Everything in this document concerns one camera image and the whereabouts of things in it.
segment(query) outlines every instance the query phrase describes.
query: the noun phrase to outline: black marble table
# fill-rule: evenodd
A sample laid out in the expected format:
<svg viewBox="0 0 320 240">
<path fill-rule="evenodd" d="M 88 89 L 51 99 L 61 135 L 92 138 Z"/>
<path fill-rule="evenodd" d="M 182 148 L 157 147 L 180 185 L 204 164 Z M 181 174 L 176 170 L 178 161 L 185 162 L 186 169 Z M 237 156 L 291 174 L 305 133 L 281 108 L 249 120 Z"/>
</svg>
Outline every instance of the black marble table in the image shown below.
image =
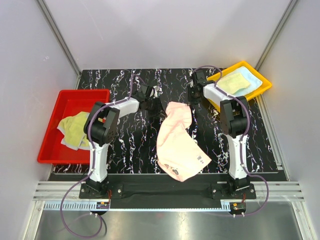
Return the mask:
<svg viewBox="0 0 320 240">
<path fill-rule="evenodd" d="M 158 86 L 163 108 L 169 102 L 187 102 L 187 84 L 192 69 L 107 69 L 82 71 L 78 89 L 109 89 L 110 100 L 128 96 L 132 73 L 139 74 L 148 85 Z M 213 75 L 208 68 L 206 75 Z M 217 110 L 205 100 L 191 107 L 192 124 L 187 129 L 199 147 L 212 159 L 201 173 L 224 173 L 229 167 L 226 136 L 220 129 Z M 277 172 L 275 158 L 255 99 L 249 101 L 251 126 L 247 141 L 247 167 L 251 172 Z M 121 118 L 117 136 L 109 148 L 108 173 L 110 174 L 160 174 L 164 171 L 157 160 L 157 133 L 163 119 L 149 122 L 145 111 Z M 88 165 L 57 165 L 54 173 L 83 173 Z"/>
</svg>

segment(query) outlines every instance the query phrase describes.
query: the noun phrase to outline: white wall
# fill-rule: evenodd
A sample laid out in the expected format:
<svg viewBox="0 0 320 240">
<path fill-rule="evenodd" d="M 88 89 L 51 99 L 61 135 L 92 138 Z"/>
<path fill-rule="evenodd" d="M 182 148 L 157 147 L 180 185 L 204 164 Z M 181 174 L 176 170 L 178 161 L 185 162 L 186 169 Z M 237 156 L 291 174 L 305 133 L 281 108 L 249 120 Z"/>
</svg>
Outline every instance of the white wall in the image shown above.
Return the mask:
<svg viewBox="0 0 320 240">
<path fill-rule="evenodd" d="M 35 0 L 0 1 L 1 239 L 22 239 L 39 180 L 38 152 L 58 92 L 76 75 Z"/>
<path fill-rule="evenodd" d="M 320 236 L 320 1 L 302 0 L 260 72 L 273 86 L 265 94 L 291 180 L 299 181 Z"/>
<path fill-rule="evenodd" d="M 289 0 L 45 0 L 81 69 L 253 66 Z"/>
</svg>

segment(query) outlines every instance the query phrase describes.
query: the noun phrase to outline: gray floor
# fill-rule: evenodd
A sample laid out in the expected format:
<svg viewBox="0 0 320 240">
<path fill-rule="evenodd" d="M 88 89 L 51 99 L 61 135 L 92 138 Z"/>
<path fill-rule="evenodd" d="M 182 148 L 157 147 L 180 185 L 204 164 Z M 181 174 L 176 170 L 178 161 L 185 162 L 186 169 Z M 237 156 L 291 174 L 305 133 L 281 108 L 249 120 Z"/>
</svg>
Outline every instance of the gray floor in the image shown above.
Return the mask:
<svg viewBox="0 0 320 240">
<path fill-rule="evenodd" d="M 248 203 L 247 212 L 258 207 Z M 67 223 L 84 214 L 65 211 Z M 222 212 L 119 212 L 103 215 L 107 225 L 95 239 L 105 240 L 302 240 L 292 205 L 288 202 L 269 202 L 257 215 L 233 218 Z M 81 235 L 92 235 L 100 226 L 99 220 L 87 216 L 70 228 Z M 63 227 L 58 211 L 45 210 L 36 240 L 73 240 Z"/>
</svg>

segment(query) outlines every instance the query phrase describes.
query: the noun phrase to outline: yellow towel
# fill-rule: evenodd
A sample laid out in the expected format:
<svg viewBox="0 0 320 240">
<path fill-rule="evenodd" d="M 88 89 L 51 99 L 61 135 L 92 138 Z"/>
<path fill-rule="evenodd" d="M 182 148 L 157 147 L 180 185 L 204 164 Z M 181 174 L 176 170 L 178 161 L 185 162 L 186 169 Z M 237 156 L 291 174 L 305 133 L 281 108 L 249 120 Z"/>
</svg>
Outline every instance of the yellow towel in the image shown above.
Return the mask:
<svg viewBox="0 0 320 240">
<path fill-rule="evenodd" d="M 68 116 L 59 122 L 57 129 L 64 134 L 61 144 L 73 150 L 90 149 L 89 141 L 84 133 L 84 126 L 88 115 L 88 112 L 81 111 L 77 115 Z"/>
<path fill-rule="evenodd" d="M 217 85 L 228 94 L 235 94 L 240 89 L 249 87 L 250 82 L 241 73 L 235 73 L 222 77 Z"/>
</svg>

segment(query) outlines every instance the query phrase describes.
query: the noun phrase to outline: yellow plastic tray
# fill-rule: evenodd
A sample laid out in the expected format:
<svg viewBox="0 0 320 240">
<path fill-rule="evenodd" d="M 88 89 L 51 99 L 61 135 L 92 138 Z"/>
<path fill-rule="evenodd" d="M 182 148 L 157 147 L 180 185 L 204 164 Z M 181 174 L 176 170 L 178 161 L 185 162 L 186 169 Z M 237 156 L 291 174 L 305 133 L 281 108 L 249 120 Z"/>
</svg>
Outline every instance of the yellow plastic tray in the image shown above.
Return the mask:
<svg viewBox="0 0 320 240">
<path fill-rule="evenodd" d="M 258 79 L 260 79 L 262 81 L 262 85 L 259 88 L 257 88 L 253 92 L 245 95 L 245 98 L 247 99 L 247 101 L 255 98 L 256 96 L 258 96 L 260 94 L 263 94 L 266 90 L 268 90 L 269 88 L 272 87 L 272 83 L 269 82 L 264 76 L 262 76 L 257 70 L 255 70 L 246 61 L 240 61 L 240 62 L 236 63 L 235 65 L 226 68 L 225 70 L 222 71 L 222 77 L 224 77 L 225 75 L 233 72 L 234 70 L 236 70 L 242 66 L 246 67 L 253 75 L 255 75 Z M 208 81 L 216 81 L 216 80 L 218 80 L 219 77 L 220 77 L 220 72 L 216 73 L 213 76 L 208 77 L 207 80 Z M 209 101 L 220 113 L 220 107 L 218 105 L 216 105 L 213 101 L 211 101 L 211 100 L 209 100 Z"/>
</svg>

